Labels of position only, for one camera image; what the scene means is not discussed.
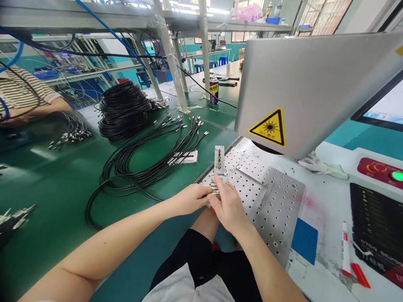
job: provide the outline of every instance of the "wd-40 spray can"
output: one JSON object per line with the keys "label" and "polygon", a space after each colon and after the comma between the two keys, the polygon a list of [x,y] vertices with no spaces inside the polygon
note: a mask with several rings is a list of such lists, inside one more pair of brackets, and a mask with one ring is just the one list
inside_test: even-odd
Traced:
{"label": "wd-40 spray can", "polygon": [[210,105],[218,106],[218,79],[215,75],[210,78]]}

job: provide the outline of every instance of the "green workbench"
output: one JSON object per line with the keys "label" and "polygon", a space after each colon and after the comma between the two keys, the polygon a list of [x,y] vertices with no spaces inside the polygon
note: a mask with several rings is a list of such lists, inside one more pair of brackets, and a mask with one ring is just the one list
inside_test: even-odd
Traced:
{"label": "green workbench", "polygon": [[[240,74],[238,65],[238,62],[234,62],[214,71],[228,74],[230,70],[236,70],[234,76],[237,77]],[[201,84],[202,74],[195,75]],[[162,121],[167,114],[173,117],[182,115],[177,110],[178,98],[173,84],[164,83],[160,87],[163,96],[170,99],[169,107],[149,114],[151,128],[156,127],[152,124],[154,120]],[[150,193],[162,199],[173,196],[193,183],[209,168],[214,161],[215,145],[225,145],[227,148],[238,137],[233,131],[236,109],[226,104],[211,107],[209,100],[202,99],[202,90],[197,85],[189,88],[191,91],[185,94],[188,106],[201,107],[191,109],[189,116],[200,116],[204,122],[200,130],[209,134],[198,146],[197,164],[183,165],[168,178],[148,188]],[[233,89],[222,92],[220,88],[220,97],[236,104],[239,87]],[[149,97],[155,96],[153,89],[146,89],[145,92]],[[94,234],[85,223],[85,206],[98,186],[105,161],[121,144],[110,143],[99,135],[99,118],[93,107],[80,110],[80,114],[94,137],[65,146],[60,151],[48,150],[49,142],[55,139],[55,128],[60,124],[41,121],[28,126],[35,134],[32,143],[0,154],[0,165],[7,167],[0,175],[0,213],[9,208],[14,212],[32,204],[37,205],[25,224],[0,250],[0,300],[16,301],[55,264]],[[148,143],[132,158],[132,169],[142,170],[151,166],[166,154],[173,142],[174,137],[171,136]],[[97,223],[107,226],[153,204],[140,194],[112,197],[101,193],[92,207],[92,216]],[[123,286],[116,292],[119,298],[141,299],[148,290],[146,286],[149,286],[150,278],[172,252],[194,215],[173,218],[160,226],[127,260],[141,267],[132,270],[125,262],[97,291],[93,300],[107,299],[108,292],[115,292],[114,283]],[[227,236],[222,230],[220,232],[221,236]]]}

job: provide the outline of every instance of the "striped shirt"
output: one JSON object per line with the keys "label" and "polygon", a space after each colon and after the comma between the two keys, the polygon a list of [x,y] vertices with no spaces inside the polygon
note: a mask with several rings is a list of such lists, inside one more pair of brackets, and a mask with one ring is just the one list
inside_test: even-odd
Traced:
{"label": "striped shirt", "polygon": [[[11,68],[32,85],[40,96],[41,106],[46,106],[54,99],[61,97],[60,94],[28,71],[16,66]],[[10,109],[36,107],[38,104],[38,98],[30,87],[9,70],[0,73],[0,97]],[[0,114],[4,116],[4,113],[4,108],[0,105]]]}

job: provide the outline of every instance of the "blue chair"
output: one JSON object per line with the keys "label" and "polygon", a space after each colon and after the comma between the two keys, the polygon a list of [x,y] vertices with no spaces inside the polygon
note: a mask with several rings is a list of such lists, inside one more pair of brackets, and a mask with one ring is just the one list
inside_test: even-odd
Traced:
{"label": "blue chair", "polygon": [[218,61],[210,61],[210,69],[214,67],[218,67]]}
{"label": "blue chair", "polygon": [[146,71],[139,71],[136,72],[137,79],[139,80],[140,86],[143,89],[143,86],[146,86],[147,88],[151,87],[151,81],[148,79],[148,75]]}
{"label": "blue chair", "polygon": [[228,64],[228,57],[220,57],[220,65]]}
{"label": "blue chair", "polygon": [[196,73],[199,73],[199,72],[204,71],[203,63],[199,63],[199,62],[195,63],[195,64],[194,64],[194,71],[195,71]]}

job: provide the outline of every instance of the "spray can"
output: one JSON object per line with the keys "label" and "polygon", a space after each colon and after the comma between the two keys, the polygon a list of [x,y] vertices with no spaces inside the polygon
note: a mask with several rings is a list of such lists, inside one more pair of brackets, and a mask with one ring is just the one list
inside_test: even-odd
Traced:
{"label": "spray can", "polygon": [[271,12],[271,10],[272,10],[272,8],[273,8],[273,4],[272,4],[272,3],[273,3],[273,2],[270,1],[269,5],[268,5],[268,7],[267,7],[267,9],[266,9],[266,17],[268,17],[268,18],[269,18],[269,16],[270,16],[270,12]]}
{"label": "spray can", "polygon": [[218,79],[215,75],[210,77],[210,105],[218,106]]}
{"label": "spray can", "polygon": [[283,8],[283,0],[281,0],[274,9],[274,17],[279,18],[281,14],[281,9]]}

